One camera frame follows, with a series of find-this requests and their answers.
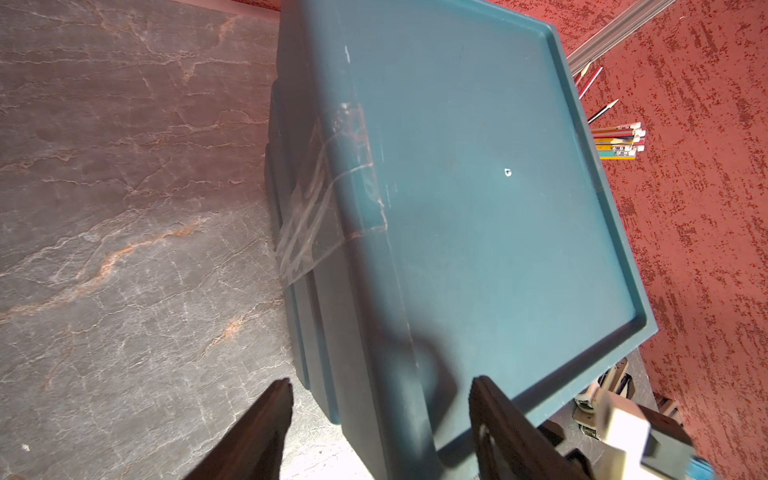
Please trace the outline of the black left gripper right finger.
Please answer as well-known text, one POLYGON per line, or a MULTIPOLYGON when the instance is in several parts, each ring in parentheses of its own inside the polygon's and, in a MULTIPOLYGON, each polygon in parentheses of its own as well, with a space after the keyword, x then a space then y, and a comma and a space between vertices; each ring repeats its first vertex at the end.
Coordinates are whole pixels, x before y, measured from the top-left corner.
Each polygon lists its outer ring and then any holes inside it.
POLYGON ((487 376, 472 381, 472 437, 481 479, 587 479, 487 376))

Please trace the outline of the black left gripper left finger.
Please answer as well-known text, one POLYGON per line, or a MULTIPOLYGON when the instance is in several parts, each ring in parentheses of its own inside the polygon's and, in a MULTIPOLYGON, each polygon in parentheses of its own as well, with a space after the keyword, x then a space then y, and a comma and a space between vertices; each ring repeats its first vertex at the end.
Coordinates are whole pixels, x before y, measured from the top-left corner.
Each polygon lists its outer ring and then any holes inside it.
POLYGON ((290 380, 272 382, 186 479, 278 480, 293 403, 290 380))

